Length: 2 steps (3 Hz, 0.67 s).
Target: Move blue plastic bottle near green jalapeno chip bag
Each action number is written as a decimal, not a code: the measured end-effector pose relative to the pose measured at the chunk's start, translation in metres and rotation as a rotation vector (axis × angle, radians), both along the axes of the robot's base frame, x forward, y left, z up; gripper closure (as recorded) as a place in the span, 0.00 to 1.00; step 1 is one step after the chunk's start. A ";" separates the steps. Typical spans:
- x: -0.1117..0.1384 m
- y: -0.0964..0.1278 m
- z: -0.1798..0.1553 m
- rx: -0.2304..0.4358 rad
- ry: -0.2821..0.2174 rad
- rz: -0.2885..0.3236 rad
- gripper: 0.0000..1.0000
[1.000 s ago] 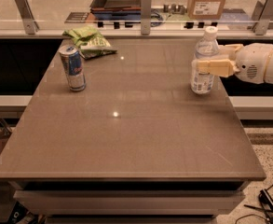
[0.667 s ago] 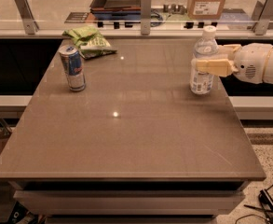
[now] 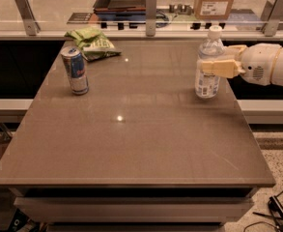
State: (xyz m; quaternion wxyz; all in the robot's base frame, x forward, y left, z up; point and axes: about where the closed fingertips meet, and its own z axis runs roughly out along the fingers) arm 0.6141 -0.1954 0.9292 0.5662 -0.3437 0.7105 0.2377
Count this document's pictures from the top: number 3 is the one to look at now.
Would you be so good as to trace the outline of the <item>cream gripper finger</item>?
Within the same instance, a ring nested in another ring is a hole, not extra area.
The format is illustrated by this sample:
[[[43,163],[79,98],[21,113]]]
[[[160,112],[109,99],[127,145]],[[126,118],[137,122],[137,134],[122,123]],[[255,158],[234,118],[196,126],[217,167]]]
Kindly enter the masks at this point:
[[[232,59],[239,61],[242,54],[247,50],[245,44],[229,45],[225,47],[224,57],[226,59]]]
[[[200,68],[204,73],[214,74],[219,77],[233,78],[245,73],[241,63],[236,60],[202,61]]]

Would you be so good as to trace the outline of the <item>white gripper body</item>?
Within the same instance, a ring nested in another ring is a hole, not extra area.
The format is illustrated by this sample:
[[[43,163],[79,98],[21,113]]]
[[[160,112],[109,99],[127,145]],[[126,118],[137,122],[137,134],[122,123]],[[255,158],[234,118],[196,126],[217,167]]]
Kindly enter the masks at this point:
[[[244,73],[241,77],[248,83],[268,86],[274,62],[282,46],[272,43],[258,43],[247,48],[241,55]]]

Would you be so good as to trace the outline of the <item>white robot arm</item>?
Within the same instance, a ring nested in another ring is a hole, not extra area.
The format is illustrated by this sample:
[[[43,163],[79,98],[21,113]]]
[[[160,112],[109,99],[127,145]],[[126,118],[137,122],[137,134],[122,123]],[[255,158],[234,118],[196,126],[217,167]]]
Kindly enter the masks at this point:
[[[222,55],[204,57],[197,61],[197,67],[204,73],[219,77],[240,75],[251,84],[283,87],[283,46],[276,43],[225,46]]]

